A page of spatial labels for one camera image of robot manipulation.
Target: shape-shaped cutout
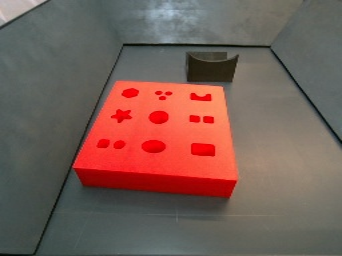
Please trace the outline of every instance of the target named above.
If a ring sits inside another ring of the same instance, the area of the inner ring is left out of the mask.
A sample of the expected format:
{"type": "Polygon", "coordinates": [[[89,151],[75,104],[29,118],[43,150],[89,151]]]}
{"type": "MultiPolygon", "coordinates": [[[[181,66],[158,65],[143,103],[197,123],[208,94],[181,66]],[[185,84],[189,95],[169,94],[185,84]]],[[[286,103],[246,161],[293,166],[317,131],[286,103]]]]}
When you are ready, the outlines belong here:
{"type": "Polygon", "coordinates": [[[166,96],[171,96],[173,92],[167,91],[167,92],[163,93],[163,91],[155,91],[155,95],[159,95],[159,100],[166,100],[167,97],[165,95],[162,95],[162,94],[165,94],[166,96]]]}
{"type": "Polygon", "coordinates": [[[110,143],[111,143],[110,140],[107,140],[107,139],[101,139],[101,140],[98,141],[97,147],[98,147],[98,148],[109,148],[110,143]]]}
{"type": "Polygon", "coordinates": [[[114,148],[115,149],[122,149],[126,146],[126,142],[123,140],[117,140],[114,142],[114,148]]]}
{"type": "Polygon", "coordinates": [[[204,116],[204,122],[208,124],[214,124],[214,116],[204,116]]]}
{"type": "Polygon", "coordinates": [[[139,94],[139,90],[135,88],[126,89],[126,90],[123,90],[123,93],[122,93],[122,95],[126,98],[134,98],[138,96],[138,94],[139,94]]]}
{"type": "Polygon", "coordinates": [[[142,148],[149,153],[161,153],[166,149],[166,143],[161,140],[149,140],[142,144],[142,148]]]}
{"type": "Polygon", "coordinates": [[[150,117],[149,117],[150,121],[154,123],[154,124],[163,124],[169,121],[169,114],[166,111],[154,111],[151,114],[150,114],[150,117]]]}
{"type": "Polygon", "coordinates": [[[205,143],[193,143],[192,154],[197,156],[216,156],[216,145],[205,143]]]}
{"type": "Polygon", "coordinates": [[[201,117],[196,115],[190,115],[189,121],[193,123],[200,123],[201,122],[201,117]]]}
{"type": "Polygon", "coordinates": [[[198,100],[198,101],[212,101],[212,94],[206,94],[205,96],[198,96],[194,92],[190,94],[190,99],[192,100],[198,100]]]}
{"type": "Polygon", "coordinates": [[[131,110],[117,110],[117,114],[111,116],[111,118],[118,120],[118,123],[121,123],[125,119],[133,119],[130,116],[131,110]]]}

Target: circular hole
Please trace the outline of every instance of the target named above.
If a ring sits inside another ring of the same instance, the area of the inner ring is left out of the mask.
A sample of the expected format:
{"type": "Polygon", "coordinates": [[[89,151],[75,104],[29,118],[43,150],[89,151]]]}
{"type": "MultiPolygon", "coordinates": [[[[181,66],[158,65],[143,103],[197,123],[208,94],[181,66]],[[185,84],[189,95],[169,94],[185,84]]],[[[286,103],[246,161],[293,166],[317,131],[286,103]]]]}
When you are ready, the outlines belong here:
{"type": "Polygon", "coordinates": [[[163,124],[169,121],[169,114],[166,111],[154,111],[149,117],[150,121],[155,124],[163,124]]]}
{"type": "Polygon", "coordinates": [[[114,142],[114,148],[122,149],[126,146],[126,142],[123,140],[118,140],[114,142]]]}
{"type": "Polygon", "coordinates": [[[161,140],[149,140],[142,144],[142,148],[149,153],[161,153],[166,149],[166,143],[161,140]]]}
{"type": "Polygon", "coordinates": [[[107,140],[107,139],[101,139],[99,141],[98,141],[98,148],[107,148],[109,146],[110,146],[110,140],[107,140]]]}

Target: bin floor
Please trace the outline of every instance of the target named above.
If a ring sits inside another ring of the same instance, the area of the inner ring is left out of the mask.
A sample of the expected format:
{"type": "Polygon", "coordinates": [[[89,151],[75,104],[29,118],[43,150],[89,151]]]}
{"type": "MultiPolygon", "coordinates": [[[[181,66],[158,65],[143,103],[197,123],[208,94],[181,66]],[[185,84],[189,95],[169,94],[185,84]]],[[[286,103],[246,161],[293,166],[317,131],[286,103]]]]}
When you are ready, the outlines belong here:
{"type": "Polygon", "coordinates": [[[83,187],[71,171],[38,254],[342,253],[341,144],[269,48],[125,46],[98,111],[118,80],[186,83],[188,51],[241,56],[233,83],[212,83],[229,103],[233,197],[83,187]]]}

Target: gray wall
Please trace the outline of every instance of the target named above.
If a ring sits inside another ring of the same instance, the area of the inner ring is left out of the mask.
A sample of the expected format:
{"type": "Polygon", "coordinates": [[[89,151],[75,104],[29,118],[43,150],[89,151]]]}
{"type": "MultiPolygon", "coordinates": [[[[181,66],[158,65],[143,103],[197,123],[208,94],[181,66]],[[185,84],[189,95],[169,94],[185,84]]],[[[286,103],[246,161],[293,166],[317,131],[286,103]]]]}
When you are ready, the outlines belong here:
{"type": "Polygon", "coordinates": [[[0,253],[34,253],[122,43],[97,1],[0,30],[0,253]]]}
{"type": "Polygon", "coordinates": [[[269,46],[302,0],[105,0],[126,43],[269,46]]]}
{"type": "Polygon", "coordinates": [[[272,49],[342,139],[342,1],[306,1],[272,49]]]}

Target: red shape sorter block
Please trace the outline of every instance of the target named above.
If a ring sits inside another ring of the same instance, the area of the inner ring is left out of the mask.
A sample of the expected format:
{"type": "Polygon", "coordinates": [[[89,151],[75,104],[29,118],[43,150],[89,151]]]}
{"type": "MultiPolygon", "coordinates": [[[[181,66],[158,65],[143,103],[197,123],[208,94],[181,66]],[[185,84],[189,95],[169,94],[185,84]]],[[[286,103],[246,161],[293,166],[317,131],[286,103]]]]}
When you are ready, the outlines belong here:
{"type": "Polygon", "coordinates": [[[86,186],[230,197],[238,171],[224,87],[117,82],[74,169],[86,186]]]}

